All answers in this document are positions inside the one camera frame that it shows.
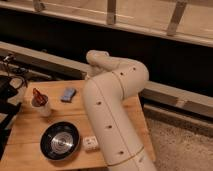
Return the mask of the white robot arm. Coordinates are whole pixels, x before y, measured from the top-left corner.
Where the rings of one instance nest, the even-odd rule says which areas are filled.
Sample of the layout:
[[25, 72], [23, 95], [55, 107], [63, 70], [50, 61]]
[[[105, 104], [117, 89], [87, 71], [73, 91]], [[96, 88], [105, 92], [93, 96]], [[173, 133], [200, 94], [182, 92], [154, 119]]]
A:
[[83, 88], [83, 103], [110, 171], [157, 171], [130, 121], [122, 101], [141, 92], [149, 80], [139, 61], [90, 50], [92, 67]]

